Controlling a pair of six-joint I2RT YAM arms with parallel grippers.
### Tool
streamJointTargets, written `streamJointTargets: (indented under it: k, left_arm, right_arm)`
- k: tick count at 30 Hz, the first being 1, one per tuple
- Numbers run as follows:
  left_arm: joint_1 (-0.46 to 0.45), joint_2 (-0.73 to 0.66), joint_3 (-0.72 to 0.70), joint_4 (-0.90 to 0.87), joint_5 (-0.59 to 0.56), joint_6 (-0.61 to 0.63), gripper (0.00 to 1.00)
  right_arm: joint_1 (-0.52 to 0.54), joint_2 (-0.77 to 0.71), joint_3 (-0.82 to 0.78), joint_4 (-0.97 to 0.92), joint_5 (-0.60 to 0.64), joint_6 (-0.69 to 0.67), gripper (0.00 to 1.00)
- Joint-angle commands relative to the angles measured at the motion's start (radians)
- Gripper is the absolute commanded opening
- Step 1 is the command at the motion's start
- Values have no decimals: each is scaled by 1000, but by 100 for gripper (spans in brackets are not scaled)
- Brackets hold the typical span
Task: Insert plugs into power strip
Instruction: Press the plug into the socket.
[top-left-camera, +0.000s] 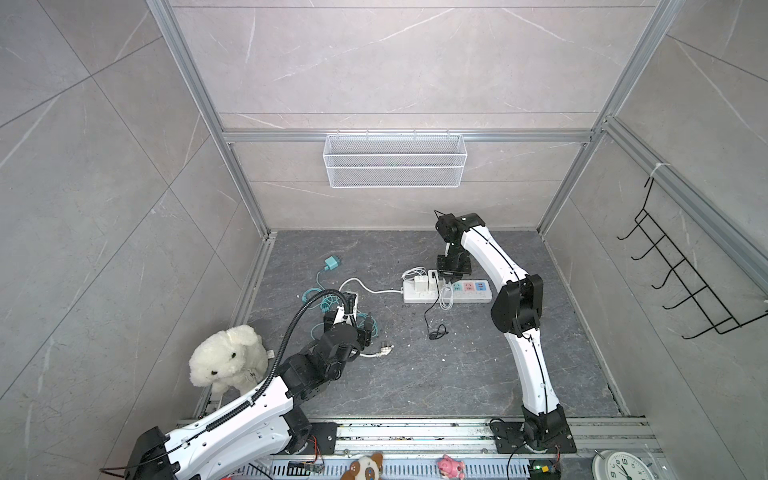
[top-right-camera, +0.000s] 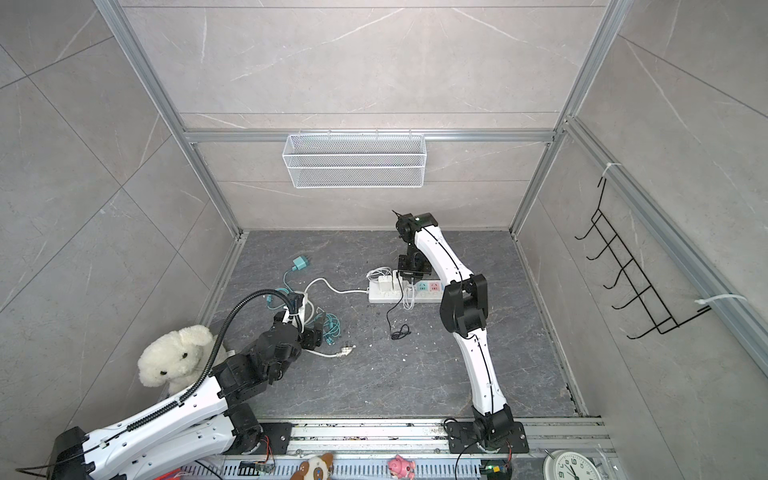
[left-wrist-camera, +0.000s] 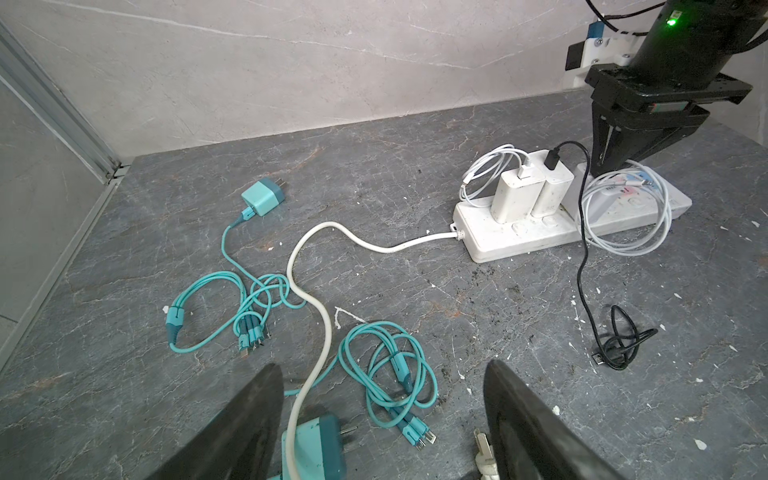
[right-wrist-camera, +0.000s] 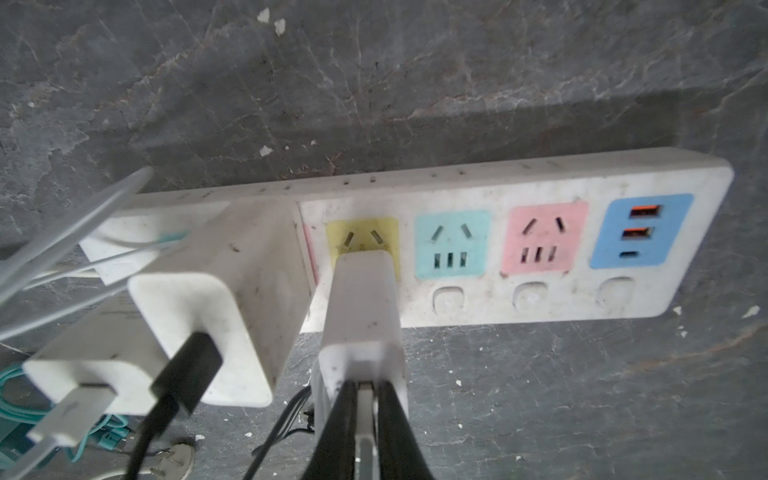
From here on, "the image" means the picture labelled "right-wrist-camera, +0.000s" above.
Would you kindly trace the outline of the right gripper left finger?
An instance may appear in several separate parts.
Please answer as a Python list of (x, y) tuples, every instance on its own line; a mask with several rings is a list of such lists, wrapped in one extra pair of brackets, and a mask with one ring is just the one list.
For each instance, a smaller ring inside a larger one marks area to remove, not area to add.
[(340, 479), (355, 476), (358, 386), (345, 381), (302, 480)]

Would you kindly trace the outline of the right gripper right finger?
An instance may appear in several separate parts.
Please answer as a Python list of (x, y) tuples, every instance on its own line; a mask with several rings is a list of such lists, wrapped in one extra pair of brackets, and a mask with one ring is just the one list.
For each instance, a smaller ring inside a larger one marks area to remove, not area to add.
[(382, 381), (376, 394), (380, 478), (433, 480), (394, 386)]

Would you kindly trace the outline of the white charger adapter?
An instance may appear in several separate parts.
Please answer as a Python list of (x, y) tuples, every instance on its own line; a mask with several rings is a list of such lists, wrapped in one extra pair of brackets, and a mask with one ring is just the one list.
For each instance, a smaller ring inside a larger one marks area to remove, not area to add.
[(384, 250), (346, 253), (336, 260), (310, 380), (317, 435), (329, 424), (338, 390), (347, 380), (367, 389), (391, 383), (409, 412), (394, 260)]

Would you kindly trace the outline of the white charger with black cable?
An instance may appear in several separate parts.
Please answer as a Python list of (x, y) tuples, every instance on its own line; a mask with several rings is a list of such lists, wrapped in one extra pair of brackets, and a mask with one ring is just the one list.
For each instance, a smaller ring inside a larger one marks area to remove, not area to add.
[(126, 476), (152, 441), (199, 403), (263, 408), (307, 316), (314, 283), (299, 206), (230, 204), (128, 281), (130, 296), (170, 360), (152, 383)]

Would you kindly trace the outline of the white multicolour power strip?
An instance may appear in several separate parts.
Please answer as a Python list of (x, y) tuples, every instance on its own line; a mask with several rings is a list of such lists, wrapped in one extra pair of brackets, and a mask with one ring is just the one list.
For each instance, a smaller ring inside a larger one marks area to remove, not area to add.
[[(654, 148), (141, 194), (97, 231), (129, 248), (177, 238), (160, 258), (232, 203), (294, 201), (314, 283), (300, 332), (323, 334), (337, 258), (372, 250), (393, 257), (402, 334), (647, 318), (669, 306), (733, 177), (726, 160)], [(355, 440), (372, 448), (378, 384), (356, 384)]]

